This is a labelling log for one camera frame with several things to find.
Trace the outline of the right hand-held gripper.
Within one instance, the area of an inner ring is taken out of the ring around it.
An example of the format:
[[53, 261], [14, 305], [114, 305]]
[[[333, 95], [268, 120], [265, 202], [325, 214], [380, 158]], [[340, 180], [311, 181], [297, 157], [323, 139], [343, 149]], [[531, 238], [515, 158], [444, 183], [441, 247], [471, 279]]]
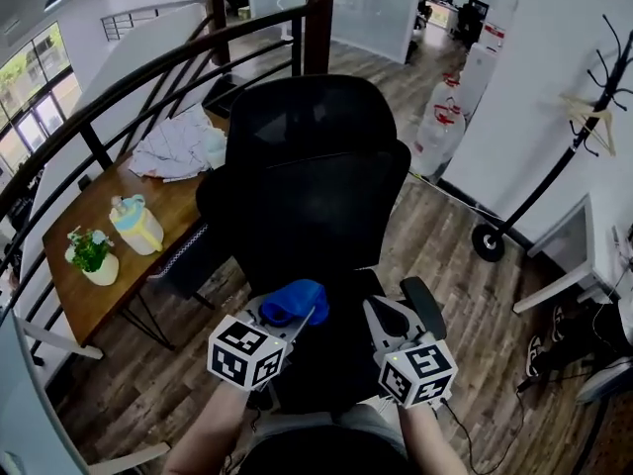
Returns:
[[[400, 302], [370, 296], [363, 302], [374, 347], [389, 352], [393, 340], [412, 340], [421, 328], [415, 312]], [[439, 409], [451, 396], [457, 364], [444, 340], [386, 353], [378, 383], [404, 409], [426, 404]]]

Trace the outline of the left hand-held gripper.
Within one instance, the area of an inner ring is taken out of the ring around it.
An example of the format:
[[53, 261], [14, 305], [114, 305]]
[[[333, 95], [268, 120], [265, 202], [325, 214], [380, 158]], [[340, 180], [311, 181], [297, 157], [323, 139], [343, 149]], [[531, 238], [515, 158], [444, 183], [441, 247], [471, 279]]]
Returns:
[[293, 349], [289, 343], [295, 342], [317, 308], [312, 306], [286, 342], [253, 326], [270, 324], [261, 310], [265, 299], [258, 296], [248, 301], [244, 308], [246, 323], [226, 315], [209, 336], [207, 370], [247, 392], [265, 386], [281, 372], [284, 359]]

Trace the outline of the blue cloth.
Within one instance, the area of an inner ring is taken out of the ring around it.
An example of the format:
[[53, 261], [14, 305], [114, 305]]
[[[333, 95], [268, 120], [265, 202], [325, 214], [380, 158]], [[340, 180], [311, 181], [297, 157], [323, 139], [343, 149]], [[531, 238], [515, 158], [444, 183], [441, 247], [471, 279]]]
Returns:
[[329, 315], [325, 287], [310, 279], [296, 280], [268, 295], [259, 306], [259, 315], [265, 324], [276, 328], [297, 320], [318, 326]]

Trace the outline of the black mesh office chair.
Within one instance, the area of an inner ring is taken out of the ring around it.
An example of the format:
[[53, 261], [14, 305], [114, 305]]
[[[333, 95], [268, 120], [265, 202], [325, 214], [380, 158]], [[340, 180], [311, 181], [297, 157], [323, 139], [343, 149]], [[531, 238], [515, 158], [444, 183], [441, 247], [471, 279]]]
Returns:
[[409, 165], [399, 140], [254, 168], [226, 164], [200, 183], [197, 208], [253, 292], [325, 282], [379, 262]]

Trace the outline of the person's left forearm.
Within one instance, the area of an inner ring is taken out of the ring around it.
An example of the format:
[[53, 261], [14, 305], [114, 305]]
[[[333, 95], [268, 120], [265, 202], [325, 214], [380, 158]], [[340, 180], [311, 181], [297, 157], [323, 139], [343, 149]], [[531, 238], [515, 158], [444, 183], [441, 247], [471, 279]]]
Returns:
[[161, 475], [220, 475], [239, 436], [249, 395], [222, 382], [169, 451]]

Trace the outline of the person's right forearm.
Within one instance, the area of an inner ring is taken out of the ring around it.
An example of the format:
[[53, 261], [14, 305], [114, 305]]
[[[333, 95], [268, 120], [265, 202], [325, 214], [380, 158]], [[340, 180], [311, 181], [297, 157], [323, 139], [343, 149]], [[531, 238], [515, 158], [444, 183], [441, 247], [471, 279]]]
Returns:
[[398, 407], [398, 414], [408, 459], [420, 475], [468, 475], [430, 406]]

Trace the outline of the black chair seat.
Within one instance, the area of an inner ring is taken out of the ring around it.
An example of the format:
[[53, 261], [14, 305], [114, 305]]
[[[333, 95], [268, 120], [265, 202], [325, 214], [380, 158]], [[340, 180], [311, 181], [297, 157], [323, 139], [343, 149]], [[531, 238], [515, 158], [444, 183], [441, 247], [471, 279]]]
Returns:
[[376, 273], [354, 270], [323, 285], [329, 305], [326, 320], [302, 330], [281, 373], [250, 395], [248, 409], [291, 415], [342, 412], [381, 392], [363, 309], [365, 299], [386, 295]]

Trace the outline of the dark chair with patterned trim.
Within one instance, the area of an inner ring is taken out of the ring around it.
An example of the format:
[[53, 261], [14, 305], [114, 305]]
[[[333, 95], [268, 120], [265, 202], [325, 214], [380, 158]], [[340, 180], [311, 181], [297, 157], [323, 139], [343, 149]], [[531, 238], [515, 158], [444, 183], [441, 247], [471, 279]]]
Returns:
[[216, 292], [222, 292], [228, 285], [241, 287], [245, 278], [223, 237], [217, 235], [208, 223], [200, 223], [168, 260], [146, 278], [146, 282], [181, 300], [195, 299], [215, 310], [217, 304], [223, 307], [232, 298], [231, 293], [227, 292], [224, 298], [216, 297], [216, 303], [212, 303], [200, 293], [201, 288], [210, 282]]

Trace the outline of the person's black shirt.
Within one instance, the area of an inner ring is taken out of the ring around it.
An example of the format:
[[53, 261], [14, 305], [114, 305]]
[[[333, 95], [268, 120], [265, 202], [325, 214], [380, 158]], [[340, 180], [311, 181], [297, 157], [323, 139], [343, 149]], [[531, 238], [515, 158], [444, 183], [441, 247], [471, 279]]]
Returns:
[[327, 426], [270, 436], [245, 456], [238, 475], [415, 475], [415, 470], [377, 435]]

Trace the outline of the yellow black floor strip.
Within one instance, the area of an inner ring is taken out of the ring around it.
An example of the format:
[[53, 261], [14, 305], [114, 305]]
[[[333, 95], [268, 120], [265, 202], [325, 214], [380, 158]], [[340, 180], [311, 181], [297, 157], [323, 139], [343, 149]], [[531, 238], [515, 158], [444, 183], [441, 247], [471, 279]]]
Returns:
[[439, 188], [436, 183], [434, 183], [431, 180], [429, 180], [428, 178], [425, 178], [424, 176], [414, 172], [411, 169], [408, 171], [408, 175], [410, 175], [412, 178], [416, 179], [417, 181], [420, 181], [420, 182], [422, 182], [422, 183], [424, 183], [426, 185], [429, 185], [430, 187], [433, 187], [433, 188], [436, 188], [436, 189]]

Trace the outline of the white table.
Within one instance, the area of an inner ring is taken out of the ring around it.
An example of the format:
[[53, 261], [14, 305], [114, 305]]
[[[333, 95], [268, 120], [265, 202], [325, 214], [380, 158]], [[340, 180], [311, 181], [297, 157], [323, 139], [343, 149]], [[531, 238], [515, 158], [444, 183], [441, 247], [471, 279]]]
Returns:
[[633, 291], [633, 243], [627, 239], [631, 224], [615, 216], [610, 202], [594, 189], [574, 205], [528, 249], [534, 257], [544, 252], [565, 274], [516, 302], [521, 314], [576, 286], [583, 288], [579, 303], [600, 304], [627, 298]]

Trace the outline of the wooden table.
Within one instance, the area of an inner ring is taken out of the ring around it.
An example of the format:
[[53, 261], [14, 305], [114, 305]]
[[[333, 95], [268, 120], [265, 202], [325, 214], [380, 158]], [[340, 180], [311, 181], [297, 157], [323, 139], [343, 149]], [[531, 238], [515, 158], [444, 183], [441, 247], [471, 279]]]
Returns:
[[[140, 178], [128, 169], [130, 156], [126, 153], [102, 172], [52, 223], [43, 237], [45, 256], [61, 308], [79, 345], [89, 344], [98, 329], [119, 313], [142, 333], [172, 350], [174, 345], [163, 334], [155, 318], [144, 324], [132, 311], [130, 302], [153, 268], [166, 260], [193, 231], [200, 218], [195, 193], [202, 177], [172, 183]], [[111, 198], [117, 194], [144, 197], [165, 231], [161, 252], [141, 256], [116, 233], [108, 214]], [[114, 254], [119, 260], [118, 275], [113, 284], [93, 284], [64, 259], [67, 234], [76, 227], [101, 229], [113, 241]]]

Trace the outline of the cream pitcher with blue lid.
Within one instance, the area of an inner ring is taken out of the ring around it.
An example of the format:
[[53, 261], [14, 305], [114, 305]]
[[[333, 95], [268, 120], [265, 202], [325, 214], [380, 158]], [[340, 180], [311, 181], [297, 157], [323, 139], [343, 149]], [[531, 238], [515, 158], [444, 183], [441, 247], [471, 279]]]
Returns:
[[142, 195], [114, 196], [111, 205], [109, 219], [131, 249], [143, 256], [163, 250], [163, 227], [146, 207]]

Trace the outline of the white jug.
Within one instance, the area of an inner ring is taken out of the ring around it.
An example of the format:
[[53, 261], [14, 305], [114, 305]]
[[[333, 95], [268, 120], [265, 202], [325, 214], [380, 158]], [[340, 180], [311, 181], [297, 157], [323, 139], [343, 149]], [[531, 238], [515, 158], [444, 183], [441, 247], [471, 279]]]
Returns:
[[226, 163], [226, 135], [215, 127], [207, 131], [206, 153], [208, 164], [212, 169], [217, 169]]

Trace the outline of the green plant in cream pot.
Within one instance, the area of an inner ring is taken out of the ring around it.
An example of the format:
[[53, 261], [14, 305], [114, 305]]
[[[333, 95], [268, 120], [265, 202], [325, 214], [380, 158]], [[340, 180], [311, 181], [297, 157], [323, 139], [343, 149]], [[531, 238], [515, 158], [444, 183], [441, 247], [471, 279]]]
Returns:
[[65, 260], [81, 270], [95, 285], [112, 285], [119, 273], [119, 259], [112, 253], [113, 242], [101, 230], [76, 227], [67, 235]]

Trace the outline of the white checked fabric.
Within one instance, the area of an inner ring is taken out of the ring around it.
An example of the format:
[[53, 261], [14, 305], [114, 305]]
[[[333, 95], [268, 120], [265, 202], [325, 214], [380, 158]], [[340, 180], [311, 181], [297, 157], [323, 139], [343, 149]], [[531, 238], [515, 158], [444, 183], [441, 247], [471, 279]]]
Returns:
[[130, 172], [167, 183], [213, 170], [208, 164], [205, 146], [211, 127], [215, 126], [201, 104], [163, 120], [133, 150]]

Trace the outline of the black coat stand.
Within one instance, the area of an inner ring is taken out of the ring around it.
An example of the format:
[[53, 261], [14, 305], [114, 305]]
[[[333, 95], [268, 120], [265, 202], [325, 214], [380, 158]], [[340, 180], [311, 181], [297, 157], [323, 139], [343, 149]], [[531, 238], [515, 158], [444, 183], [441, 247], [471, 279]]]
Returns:
[[[626, 112], [628, 108], [616, 100], [616, 96], [620, 93], [633, 95], [633, 89], [624, 88], [620, 85], [629, 65], [633, 64], [633, 30], [628, 34], [625, 43], [622, 43], [616, 32], [612, 33], [616, 45], [616, 59], [612, 67], [608, 67], [602, 53], [598, 51], [596, 54], [605, 72], [605, 80], [600, 83], [594, 77], [591, 70], [587, 71], [588, 76], [601, 89], [600, 96], [595, 101], [589, 101], [594, 105], [596, 111], [608, 109], [610, 105], [615, 105], [620, 110]], [[514, 224], [522, 218], [522, 216], [536, 203], [537, 200], [547, 191], [554, 181], [561, 175], [564, 169], [569, 165], [577, 151], [587, 148], [587, 142], [576, 147], [576, 137], [570, 146], [563, 153], [561, 158], [556, 162], [553, 168], [548, 172], [544, 179], [538, 184], [533, 192], [525, 201], [514, 211], [514, 213], [504, 221], [500, 226], [494, 227], [489, 224], [479, 224], [475, 226], [471, 233], [471, 242], [476, 254], [487, 262], [496, 263], [504, 256], [505, 246], [503, 237], [509, 233]]]

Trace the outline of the black mesh chair headrest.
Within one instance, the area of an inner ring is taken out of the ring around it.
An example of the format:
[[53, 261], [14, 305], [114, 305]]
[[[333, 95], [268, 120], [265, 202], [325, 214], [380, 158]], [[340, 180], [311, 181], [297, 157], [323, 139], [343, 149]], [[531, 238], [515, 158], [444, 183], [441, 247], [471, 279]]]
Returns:
[[276, 79], [233, 102], [226, 164], [259, 167], [361, 149], [397, 138], [392, 111], [370, 81], [342, 74]]

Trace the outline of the grey office chair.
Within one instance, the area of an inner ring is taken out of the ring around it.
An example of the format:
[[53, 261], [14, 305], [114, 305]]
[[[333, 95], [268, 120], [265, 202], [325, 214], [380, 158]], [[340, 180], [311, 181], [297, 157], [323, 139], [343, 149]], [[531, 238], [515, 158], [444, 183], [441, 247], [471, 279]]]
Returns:
[[633, 293], [620, 299], [617, 308], [630, 353], [590, 376], [577, 394], [579, 404], [594, 402], [633, 386]]

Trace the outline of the white water dispenser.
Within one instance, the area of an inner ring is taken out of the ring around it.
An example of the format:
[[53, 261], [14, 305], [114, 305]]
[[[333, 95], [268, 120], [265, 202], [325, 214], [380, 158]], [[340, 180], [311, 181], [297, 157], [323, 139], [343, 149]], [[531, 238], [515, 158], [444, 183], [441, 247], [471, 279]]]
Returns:
[[471, 46], [461, 75], [462, 104], [465, 115], [472, 117], [492, 78], [498, 54], [479, 43]]

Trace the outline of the white desk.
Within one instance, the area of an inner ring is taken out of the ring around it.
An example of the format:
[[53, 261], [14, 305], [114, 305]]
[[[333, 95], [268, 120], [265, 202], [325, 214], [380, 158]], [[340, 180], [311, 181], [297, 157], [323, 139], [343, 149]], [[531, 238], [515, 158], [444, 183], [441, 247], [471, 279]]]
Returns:
[[117, 475], [169, 449], [161, 442], [88, 464], [40, 384], [22, 326], [6, 315], [0, 324], [0, 475]]

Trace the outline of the black curved railing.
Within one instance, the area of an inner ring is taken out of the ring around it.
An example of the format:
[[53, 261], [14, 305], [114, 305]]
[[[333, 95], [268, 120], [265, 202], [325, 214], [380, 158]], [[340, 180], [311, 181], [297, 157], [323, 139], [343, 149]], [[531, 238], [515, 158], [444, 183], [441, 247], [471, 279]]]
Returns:
[[[109, 87], [100, 97], [95, 99], [85, 108], [73, 115], [62, 127], [60, 127], [51, 138], [48, 139], [14, 175], [9, 184], [0, 192], [0, 216], [5, 216], [11, 206], [18, 199], [21, 191], [36, 177], [63, 148], [75, 137], [82, 137], [88, 146], [90, 153], [73, 171], [69, 172], [59, 186], [46, 198], [41, 207], [33, 211], [29, 222], [19, 232], [15, 243], [21, 244], [31, 230], [38, 224], [48, 209], [55, 201], [69, 188], [93, 163], [98, 163], [103, 172], [113, 166], [115, 162], [124, 157], [123, 154], [117, 160], [111, 159], [108, 154], [109, 149], [119, 143], [126, 135], [134, 132], [136, 128], [150, 117], [159, 114], [163, 108], [182, 100], [185, 95], [198, 86], [214, 79], [234, 67], [244, 64], [262, 54], [289, 46], [292, 49], [292, 56], [289, 60], [282, 62], [275, 67], [265, 71], [266, 76], [270, 76], [285, 68], [291, 68], [293, 74], [299, 75], [304, 69], [304, 59], [302, 57], [302, 42], [305, 40], [302, 27], [305, 25], [305, 17], [309, 13], [307, 5], [284, 10], [275, 14], [261, 18], [249, 20], [238, 25], [225, 27], [199, 39], [185, 43], [166, 54], [141, 66], [134, 72], [125, 76], [117, 83]], [[244, 37], [258, 31], [284, 24], [291, 23], [292, 37], [290, 40], [280, 40], [267, 47], [260, 48], [241, 58], [233, 60], [226, 65], [220, 66], [204, 76], [193, 76], [192, 80], [181, 89], [166, 95], [161, 101], [142, 111], [135, 119], [130, 121], [121, 131], [108, 142], [101, 142], [95, 134], [92, 123], [104, 112], [117, 104], [125, 97], [139, 89], [152, 79], [166, 74], [177, 65], [196, 58], [198, 55], [208, 52], [213, 53], [216, 46]], [[40, 266], [46, 263], [45, 249], [38, 255], [35, 263], [27, 269], [24, 279], [8, 306], [2, 314], [6, 316], [12, 313], [24, 290], [29, 285]], [[24, 334], [33, 340], [33, 345], [29, 347], [32, 358], [41, 344], [45, 343], [66, 352], [72, 352], [92, 358], [102, 357], [102, 352], [89, 344], [81, 346], [75, 340], [65, 314], [61, 308], [59, 298], [55, 291], [52, 278], [36, 300], [25, 318], [18, 320], [24, 330]]]

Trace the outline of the red and white sign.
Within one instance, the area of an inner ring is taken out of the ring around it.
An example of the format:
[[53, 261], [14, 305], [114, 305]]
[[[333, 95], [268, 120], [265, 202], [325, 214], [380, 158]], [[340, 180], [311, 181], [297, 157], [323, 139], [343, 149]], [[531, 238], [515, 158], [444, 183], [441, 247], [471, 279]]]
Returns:
[[479, 43], [490, 50], [499, 52], [505, 39], [505, 29], [485, 21], [479, 37]]

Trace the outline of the large window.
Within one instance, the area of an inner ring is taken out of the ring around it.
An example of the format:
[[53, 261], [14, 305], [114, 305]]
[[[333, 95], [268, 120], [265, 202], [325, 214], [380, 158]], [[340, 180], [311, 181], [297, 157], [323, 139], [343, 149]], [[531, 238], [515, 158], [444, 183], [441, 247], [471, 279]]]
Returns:
[[65, 123], [80, 95], [54, 23], [0, 67], [0, 168], [14, 174]]

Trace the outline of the distant metal railing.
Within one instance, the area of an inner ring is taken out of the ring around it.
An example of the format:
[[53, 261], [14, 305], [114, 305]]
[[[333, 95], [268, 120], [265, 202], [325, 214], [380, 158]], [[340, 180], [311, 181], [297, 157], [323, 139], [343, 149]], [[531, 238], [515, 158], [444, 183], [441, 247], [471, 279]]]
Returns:
[[129, 30], [137, 28], [141, 24], [168, 14], [177, 9], [202, 4], [202, 0], [185, 0], [180, 2], [164, 3], [156, 6], [145, 6], [129, 11], [112, 14], [101, 18], [102, 28], [108, 42], [119, 41]]

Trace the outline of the dark wooden railing post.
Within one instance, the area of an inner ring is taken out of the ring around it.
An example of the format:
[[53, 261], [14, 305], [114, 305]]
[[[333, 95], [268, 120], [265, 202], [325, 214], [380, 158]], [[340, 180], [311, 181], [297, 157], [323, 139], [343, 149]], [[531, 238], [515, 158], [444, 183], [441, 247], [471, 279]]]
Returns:
[[333, 0], [306, 0], [304, 75], [327, 74]]
[[[213, 15], [213, 19], [209, 25], [209, 31], [213, 33], [224, 29], [226, 27], [225, 0], [207, 0], [207, 7], [208, 13]], [[228, 42], [216, 46], [213, 62], [218, 66], [223, 66], [230, 62]]]

